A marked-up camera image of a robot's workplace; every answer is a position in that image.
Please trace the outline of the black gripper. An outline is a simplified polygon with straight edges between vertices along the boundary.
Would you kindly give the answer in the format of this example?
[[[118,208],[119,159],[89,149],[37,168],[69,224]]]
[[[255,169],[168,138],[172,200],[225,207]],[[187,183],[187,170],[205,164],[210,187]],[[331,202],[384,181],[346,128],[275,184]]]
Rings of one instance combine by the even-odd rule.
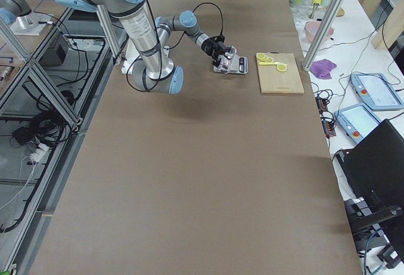
[[[208,55],[212,57],[212,64],[218,66],[220,64],[220,56],[228,50],[227,46],[224,44],[225,37],[223,35],[217,35],[206,39],[202,45],[201,49]]]

